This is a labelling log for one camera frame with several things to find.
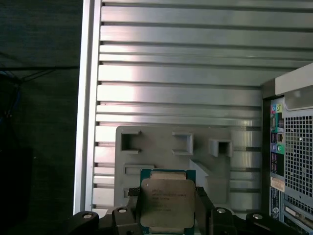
ventilation grille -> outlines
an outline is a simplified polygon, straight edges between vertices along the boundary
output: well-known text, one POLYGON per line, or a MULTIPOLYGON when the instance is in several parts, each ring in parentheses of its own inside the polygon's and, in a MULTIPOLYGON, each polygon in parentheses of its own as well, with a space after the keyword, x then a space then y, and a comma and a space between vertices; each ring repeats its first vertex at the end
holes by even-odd
POLYGON ((286 118, 286 186, 312 197, 313 116, 286 118))
POLYGON ((294 199, 293 197, 286 196, 285 199, 289 201, 291 204, 297 206, 298 208, 306 211, 307 213, 313 214, 313 208, 305 205, 304 203, 298 201, 297 199, 294 199))

label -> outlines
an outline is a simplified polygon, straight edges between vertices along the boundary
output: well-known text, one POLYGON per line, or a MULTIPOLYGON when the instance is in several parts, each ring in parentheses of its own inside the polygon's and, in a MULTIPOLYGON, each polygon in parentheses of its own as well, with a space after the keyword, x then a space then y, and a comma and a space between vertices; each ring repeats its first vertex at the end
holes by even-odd
POLYGON ((270 187, 269 188, 270 191, 270 216, 273 219, 279 220, 280 216, 279 216, 279 196, 280 196, 280 192, 275 189, 270 187))
POLYGON ((195 183, 191 180, 144 179, 140 223, 144 227, 191 228, 195 214, 195 183))
POLYGON ((285 192, 285 182, 282 180, 271 177, 270 178, 270 186, 275 188, 275 189, 278 189, 281 192, 285 192))
POLYGON ((293 215, 294 217, 296 217, 297 213, 290 209, 289 207, 285 207, 285 211, 287 211, 289 214, 293 215))

cable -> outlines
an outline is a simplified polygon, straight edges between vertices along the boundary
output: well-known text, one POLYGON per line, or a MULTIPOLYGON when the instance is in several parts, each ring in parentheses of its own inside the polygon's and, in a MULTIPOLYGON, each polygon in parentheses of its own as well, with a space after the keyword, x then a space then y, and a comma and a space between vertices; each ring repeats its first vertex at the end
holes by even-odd
POLYGON ((42 70, 42 71, 39 71, 39 72, 32 73, 32 74, 30 74, 30 75, 27 75, 27 76, 25 76, 25 77, 22 77, 21 80, 22 80, 22 81, 25 81, 26 78, 32 77, 32 76, 37 75, 37 74, 40 74, 40 73, 43 73, 43 72, 45 72, 45 71, 46 71, 46 70, 42 70))
POLYGON ((50 66, 50 67, 6 67, 0 71, 36 71, 36 70, 76 70, 79 66, 50 66))
POLYGON ((11 70, 0 70, 0 71, 3 71, 3 72, 4 72, 7 76, 9 76, 9 77, 14 77, 14 78, 16 78, 16 75, 15 75, 14 73, 12 73, 11 70))
POLYGON ((45 75, 47 75, 47 74, 49 74, 49 73, 52 73, 52 72, 54 72, 55 70, 50 70, 50 71, 48 71, 48 72, 46 72, 46 73, 44 73, 44 74, 41 74, 41 75, 39 75, 39 76, 37 76, 37 77, 33 77, 33 78, 31 78, 31 79, 28 79, 28 80, 26 80, 26 81, 24 81, 24 82, 30 82, 30 81, 32 81, 32 80, 35 80, 35 79, 37 79, 37 78, 39 78, 39 77, 42 77, 42 76, 45 76, 45 75))

